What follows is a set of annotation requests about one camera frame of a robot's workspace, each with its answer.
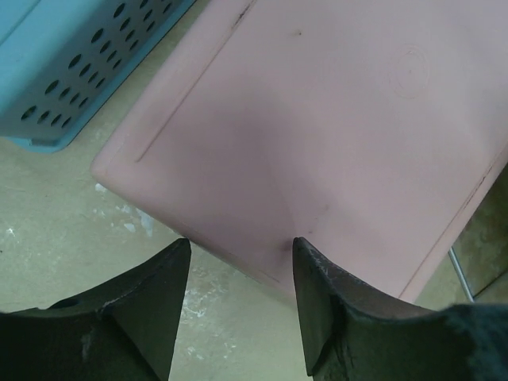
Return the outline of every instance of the scuff mark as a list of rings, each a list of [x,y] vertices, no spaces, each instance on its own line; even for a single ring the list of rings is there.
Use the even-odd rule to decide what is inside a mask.
[[[141,219],[141,226],[146,230],[146,234],[151,237],[153,236],[153,218],[146,214],[143,210],[136,209],[137,214]]]
[[[130,212],[133,211],[131,209],[131,207],[128,206],[127,204],[124,204],[122,208],[120,206],[115,206],[115,209],[120,210],[122,213],[126,213],[126,214],[130,214]]]
[[[101,217],[105,217],[106,216],[106,213],[104,213],[103,210],[97,210],[97,209],[94,209],[92,210],[94,212],[94,214],[98,214],[99,216]]]
[[[196,290],[186,290],[185,297],[182,304],[182,317],[184,320],[189,318],[202,318],[206,314],[206,308],[201,307],[202,302],[208,298],[208,294],[203,294],[198,297]]]
[[[134,226],[134,224],[124,224],[124,227],[131,233],[136,232],[136,226]]]
[[[89,333],[81,336],[81,358],[84,363],[88,361],[90,356],[90,348],[92,347],[92,340],[94,339],[94,329]]]
[[[105,187],[103,187],[101,184],[99,183],[96,183],[95,184],[95,190],[97,192],[101,192],[101,193],[106,193],[107,189]]]
[[[109,306],[110,304],[113,304],[113,303],[115,303],[115,302],[119,301],[120,299],[124,298],[124,297],[125,297],[125,296],[127,296],[130,292],[131,292],[131,291],[126,292],[126,293],[125,293],[125,294],[123,294],[122,296],[119,296],[118,298],[115,298],[115,299],[113,299],[113,300],[109,300],[108,302],[104,303],[104,304],[102,305],[102,308],[101,308],[101,313],[102,313],[102,311],[103,311],[103,310],[104,310],[107,306]]]

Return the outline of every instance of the floor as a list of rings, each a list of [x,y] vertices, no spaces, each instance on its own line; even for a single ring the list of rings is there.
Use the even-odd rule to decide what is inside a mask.
[[[198,0],[75,141],[40,155],[0,140],[0,310],[77,294],[137,266],[177,234],[98,185],[90,162],[206,5]],[[480,302],[508,302],[508,171],[454,245]],[[418,304],[466,302],[445,258]],[[171,381],[307,379],[294,306],[194,247]]]

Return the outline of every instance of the pink stool seat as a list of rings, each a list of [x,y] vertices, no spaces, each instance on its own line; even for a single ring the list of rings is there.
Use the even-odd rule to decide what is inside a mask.
[[[92,172],[288,294],[304,236],[412,301],[508,161],[507,14],[211,0]]]

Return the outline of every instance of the pink plastic stool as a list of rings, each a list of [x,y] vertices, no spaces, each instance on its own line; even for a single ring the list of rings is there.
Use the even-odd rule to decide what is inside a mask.
[[[304,236],[413,301],[508,161],[507,14],[212,0],[92,172],[289,294]]]

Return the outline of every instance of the basket hole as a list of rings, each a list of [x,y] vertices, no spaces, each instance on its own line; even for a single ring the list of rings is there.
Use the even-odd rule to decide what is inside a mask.
[[[66,125],[69,124],[69,121],[71,121],[71,119],[72,119],[71,117],[68,117],[67,120],[64,123],[62,123],[62,128],[63,129],[65,128]]]
[[[113,18],[117,18],[118,16],[120,16],[121,13],[124,11],[124,8],[125,8],[125,3],[123,2],[122,4],[120,4],[118,6],[117,10],[114,11]]]
[[[69,63],[69,69],[72,69],[74,66],[78,64],[78,62],[81,60],[81,55],[78,54],[76,57],[74,57],[71,62]]]
[[[135,32],[136,32],[136,30],[135,30],[135,29],[131,30],[131,31],[129,32],[129,34],[127,35],[127,37],[125,38],[125,42],[127,42],[128,40],[130,40],[131,38],[133,38],[133,36],[134,36],[134,33],[135,33]]]
[[[23,113],[23,115],[21,115],[21,120],[24,121],[25,119],[28,119],[29,117],[31,117],[33,115],[33,113],[36,112],[36,110],[37,110],[37,106],[30,107]]]
[[[58,121],[61,119],[61,117],[62,117],[62,114],[56,115],[55,118],[52,120],[51,125],[55,125],[56,123],[58,123]]]
[[[60,96],[58,97],[58,99],[64,99],[67,94],[69,94],[69,91],[71,91],[71,88],[68,87],[66,88],[65,90],[63,90],[61,93],[60,93]]]
[[[125,20],[121,26],[120,26],[120,30],[124,30],[125,28],[127,28],[127,26],[129,25],[130,23],[130,17],[127,17],[127,20]]]
[[[164,10],[162,11],[162,13],[166,13],[167,11],[169,11],[171,9],[171,7],[173,6],[173,3],[170,2],[169,4],[166,5],[166,8],[164,8]]]
[[[44,123],[46,121],[46,119],[48,119],[48,116],[49,116],[49,110],[48,111],[44,111],[43,114],[39,117],[39,120],[37,121],[37,124],[41,124],[41,123]]]
[[[87,63],[87,65],[79,72],[79,76],[83,77],[90,70],[90,66],[92,65]]]
[[[139,40],[135,40],[135,41],[133,42],[133,44],[132,44],[132,45],[130,45],[129,50],[133,50],[133,49],[136,47],[136,45],[137,45],[137,43],[138,43],[138,42],[140,42],[140,41],[139,41]]]
[[[97,84],[95,85],[95,88],[98,89],[104,83],[105,80],[106,78],[103,78],[100,81],[98,81]]]
[[[150,16],[152,16],[152,12],[153,10],[149,10],[143,17],[143,21],[147,21],[150,18]]]
[[[117,51],[115,50],[114,52],[112,52],[110,54],[110,56],[108,57],[108,59],[106,60],[106,62],[110,62],[115,56],[117,55]]]
[[[81,103],[79,103],[79,108],[85,106],[87,104],[88,98],[84,98]]]
[[[94,79],[97,78],[97,75],[98,75],[98,71],[96,71],[94,74],[92,74],[90,76],[90,78],[88,79],[88,83],[92,83],[94,81]]]
[[[78,98],[79,98],[79,93],[71,98],[71,101],[69,102],[69,105],[72,105],[74,102],[76,102],[78,100]]]
[[[97,32],[95,32],[94,36],[92,37],[92,44],[95,44],[99,38],[102,37],[102,34],[104,33],[104,29],[100,28]]]
[[[101,48],[101,54],[102,54],[103,52],[105,52],[106,50],[108,50],[108,48],[110,47],[110,45],[111,45],[111,41],[107,41],[107,42],[106,42],[106,43],[102,46],[102,48]]]
[[[59,83],[60,81],[58,79],[56,81],[51,82],[44,93],[48,95],[49,93],[51,93],[53,90],[56,89]]]

